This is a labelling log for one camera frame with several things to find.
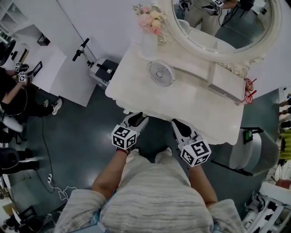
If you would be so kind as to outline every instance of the striped shirt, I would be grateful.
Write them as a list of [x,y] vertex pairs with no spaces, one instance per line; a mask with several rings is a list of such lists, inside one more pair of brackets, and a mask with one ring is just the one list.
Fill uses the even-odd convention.
[[98,192],[73,191],[55,233],[88,226],[100,209],[100,221],[112,233],[211,233],[215,223],[224,233],[243,232],[232,200],[207,208],[180,174],[160,164],[132,169],[117,193],[105,202]]

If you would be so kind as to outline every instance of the white mirror frame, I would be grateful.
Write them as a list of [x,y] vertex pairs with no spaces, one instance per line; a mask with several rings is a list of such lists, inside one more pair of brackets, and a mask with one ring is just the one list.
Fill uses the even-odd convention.
[[253,61],[258,62],[258,60],[262,60],[265,52],[274,44],[276,41],[282,22],[281,15],[281,5],[279,0],[269,0],[272,10],[272,19],[270,23],[269,30],[265,34],[265,36],[259,41],[257,44],[248,48],[244,51],[238,49],[237,52],[234,53],[218,53],[204,49],[198,44],[193,43],[188,39],[180,27],[176,22],[176,15],[173,12],[172,0],[159,0],[160,9],[166,13],[167,19],[165,20],[166,27],[168,31],[171,33],[172,37],[174,37],[183,47],[185,47],[188,51],[192,52],[194,55],[199,56],[201,58],[216,61],[220,64],[223,64],[225,68],[231,70],[232,67],[227,67],[233,63],[242,63],[246,66],[249,66]]

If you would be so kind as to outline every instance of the vase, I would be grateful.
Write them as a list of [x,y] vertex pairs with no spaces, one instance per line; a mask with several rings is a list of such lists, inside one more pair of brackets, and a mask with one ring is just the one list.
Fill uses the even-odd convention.
[[156,55],[158,47],[157,36],[153,33],[143,30],[141,38],[141,54],[145,58],[153,58]]

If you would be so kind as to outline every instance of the black t-shirt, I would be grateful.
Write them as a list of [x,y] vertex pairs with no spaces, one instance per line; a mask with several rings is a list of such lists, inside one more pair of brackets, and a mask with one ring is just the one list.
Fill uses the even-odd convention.
[[6,74],[5,69],[0,68],[0,104],[7,115],[20,114],[24,111],[26,106],[27,94],[23,89],[20,89],[9,104],[2,102],[5,94],[9,93],[15,86],[15,80]]

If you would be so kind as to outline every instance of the pink flower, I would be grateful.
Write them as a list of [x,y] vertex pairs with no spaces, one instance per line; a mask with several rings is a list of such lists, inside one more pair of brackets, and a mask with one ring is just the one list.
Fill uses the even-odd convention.
[[152,21],[153,19],[147,14],[142,14],[138,16],[138,24],[142,28],[150,27]]
[[151,31],[155,35],[159,35],[161,33],[161,28],[160,27],[151,27]]
[[150,9],[149,9],[147,6],[143,6],[143,7],[141,8],[141,10],[142,10],[143,12],[145,12],[145,13],[149,13],[149,12],[150,12]]

